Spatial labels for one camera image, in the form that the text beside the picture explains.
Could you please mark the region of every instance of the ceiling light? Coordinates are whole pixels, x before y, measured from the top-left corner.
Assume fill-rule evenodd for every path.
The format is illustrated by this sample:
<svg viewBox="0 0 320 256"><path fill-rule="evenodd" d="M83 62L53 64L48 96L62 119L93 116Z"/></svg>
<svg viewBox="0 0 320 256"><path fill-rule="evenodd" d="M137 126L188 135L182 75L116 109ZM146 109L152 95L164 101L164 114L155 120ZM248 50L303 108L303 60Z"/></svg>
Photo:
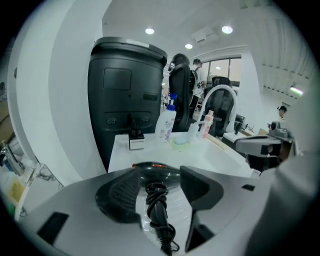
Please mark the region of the ceiling light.
<svg viewBox="0 0 320 256"><path fill-rule="evenodd" d="M192 44L187 43L184 47L187 48L187 49L192 49L193 46L192 46Z"/></svg>
<svg viewBox="0 0 320 256"><path fill-rule="evenodd" d="M152 29L152 28L147 28L145 30L145 32L148 34L148 35L152 35L155 31Z"/></svg>
<svg viewBox="0 0 320 256"><path fill-rule="evenodd" d="M297 93L297 94L299 94L300 96L301 96L302 94L304 94L304 92L303 92L302 90L299 90L299 89L297 89L297 88L294 87L294 86L291 86L291 87L290 87L290 90L293 91L293 92L295 92L295 93Z"/></svg>
<svg viewBox="0 0 320 256"><path fill-rule="evenodd" d="M232 31L234 31L233 28L230 26L223 26L221 30L225 34L231 34Z"/></svg>

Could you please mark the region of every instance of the plastic bottle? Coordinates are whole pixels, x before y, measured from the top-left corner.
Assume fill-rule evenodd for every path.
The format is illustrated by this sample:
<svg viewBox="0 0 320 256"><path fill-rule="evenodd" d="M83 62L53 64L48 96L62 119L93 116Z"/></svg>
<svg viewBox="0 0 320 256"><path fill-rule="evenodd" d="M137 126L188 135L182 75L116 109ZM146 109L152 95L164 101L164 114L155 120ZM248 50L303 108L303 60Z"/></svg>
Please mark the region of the plastic bottle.
<svg viewBox="0 0 320 256"><path fill-rule="evenodd" d="M214 112L212 110L209 110L209 113L205 115L204 123L202 124L201 129L198 133L199 138L207 137L213 121L214 121Z"/></svg>
<svg viewBox="0 0 320 256"><path fill-rule="evenodd" d="M176 119L177 112L175 111L174 100L177 98L176 94L170 94L171 102L163 111L155 126L155 138L157 144L164 144L169 142L172 128Z"/></svg>

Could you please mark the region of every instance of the black cable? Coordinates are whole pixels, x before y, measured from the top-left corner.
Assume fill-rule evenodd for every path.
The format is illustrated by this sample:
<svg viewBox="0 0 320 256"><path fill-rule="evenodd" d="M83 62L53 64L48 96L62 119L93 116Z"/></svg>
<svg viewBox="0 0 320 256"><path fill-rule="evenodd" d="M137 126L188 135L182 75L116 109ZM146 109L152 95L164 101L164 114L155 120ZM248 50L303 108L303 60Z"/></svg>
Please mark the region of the black cable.
<svg viewBox="0 0 320 256"><path fill-rule="evenodd" d="M145 202L148 205L146 214L151 219L150 226L156 230L161 242L161 250L167 255L172 255L172 252L179 251L180 246L174 242L176 229L167 220L168 189L162 183L152 182L145 187L145 191L148 194ZM171 243L174 243L177 248L172 249Z"/></svg>

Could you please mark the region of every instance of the person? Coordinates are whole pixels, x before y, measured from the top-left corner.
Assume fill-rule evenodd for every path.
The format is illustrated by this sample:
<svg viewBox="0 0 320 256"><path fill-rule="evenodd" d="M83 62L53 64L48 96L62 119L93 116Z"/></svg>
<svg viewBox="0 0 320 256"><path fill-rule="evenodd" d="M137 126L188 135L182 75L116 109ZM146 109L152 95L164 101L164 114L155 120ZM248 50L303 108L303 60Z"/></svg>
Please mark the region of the person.
<svg viewBox="0 0 320 256"><path fill-rule="evenodd" d="M194 111L197 107L198 100L202 98L204 88L207 86L207 74L202 68L201 60L196 58L193 61L193 65L190 67L197 75L197 80L194 83L192 91L192 100L190 103L190 118L192 118Z"/></svg>
<svg viewBox="0 0 320 256"><path fill-rule="evenodd" d="M278 107L279 110L279 117L278 121L284 121L285 120L285 113L287 112L287 108L285 106Z"/></svg>

